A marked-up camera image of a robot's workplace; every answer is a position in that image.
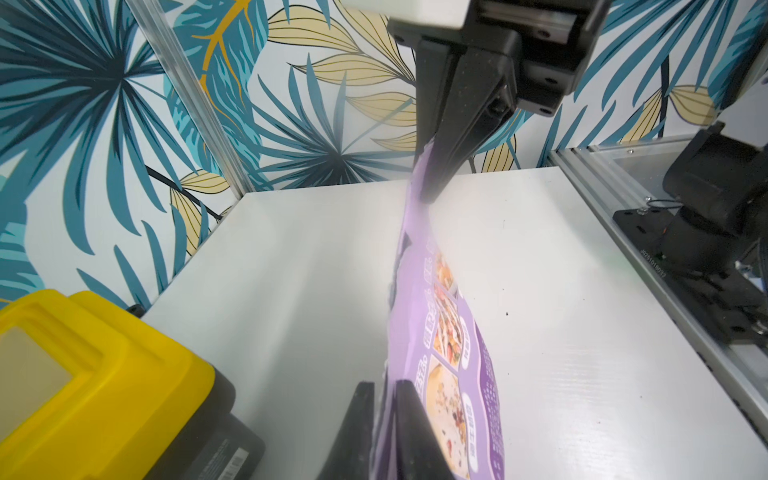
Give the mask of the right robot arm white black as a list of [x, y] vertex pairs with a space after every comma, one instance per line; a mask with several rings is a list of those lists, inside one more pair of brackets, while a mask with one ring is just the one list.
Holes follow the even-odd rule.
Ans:
[[[767, 48], [767, 5], [754, 6], [724, 55], [712, 60], [735, 8], [732, 1], [467, 1], [459, 19], [392, 15], [387, 29], [416, 55], [420, 198], [434, 202], [461, 166], [518, 110], [556, 118], [566, 97], [587, 84], [647, 25], [657, 30], [625, 58], [605, 88], [611, 96], [649, 52], [665, 72], [691, 24], [687, 53], [705, 51], [695, 93], [716, 109], [735, 102], [750, 67]], [[668, 264], [715, 273], [736, 240], [767, 241], [767, 151], [726, 134], [724, 122], [697, 133], [664, 178], [679, 205], [663, 237]]]

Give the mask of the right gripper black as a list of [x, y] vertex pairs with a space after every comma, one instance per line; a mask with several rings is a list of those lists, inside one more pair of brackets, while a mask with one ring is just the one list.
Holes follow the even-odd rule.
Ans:
[[390, 14], [388, 32], [415, 54], [416, 157], [429, 150], [422, 202], [433, 203], [515, 110], [555, 113], [609, 10], [607, 1], [409, 1]]

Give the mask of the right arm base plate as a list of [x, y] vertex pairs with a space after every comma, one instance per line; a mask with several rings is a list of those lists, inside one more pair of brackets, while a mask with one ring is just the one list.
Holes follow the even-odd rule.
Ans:
[[613, 214], [630, 243], [696, 321], [725, 344], [767, 345], [764, 294], [738, 272], [737, 237], [682, 208]]

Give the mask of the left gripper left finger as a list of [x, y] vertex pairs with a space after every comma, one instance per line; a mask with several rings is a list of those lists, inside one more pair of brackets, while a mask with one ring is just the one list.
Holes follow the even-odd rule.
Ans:
[[317, 480], [368, 480], [373, 440], [375, 385], [360, 382]]

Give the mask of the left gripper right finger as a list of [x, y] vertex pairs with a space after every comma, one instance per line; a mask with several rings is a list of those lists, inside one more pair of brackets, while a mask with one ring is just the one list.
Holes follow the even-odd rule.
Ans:
[[454, 480], [414, 384], [396, 382], [396, 473], [399, 480]]

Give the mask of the purple oats bag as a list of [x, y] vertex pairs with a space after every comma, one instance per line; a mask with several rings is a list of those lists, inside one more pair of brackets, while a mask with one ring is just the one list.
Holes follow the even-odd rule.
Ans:
[[385, 389], [375, 422], [372, 479], [395, 479], [402, 442], [414, 431], [397, 418], [396, 390], [410, 382], [438, 450], [412, 466], [445, 463], [451, 479], [502, 479], [505, 450], [490, 353], [431, 229], [422, 201], [432, 148], [418, 157], [406, 193], [390, 295]]

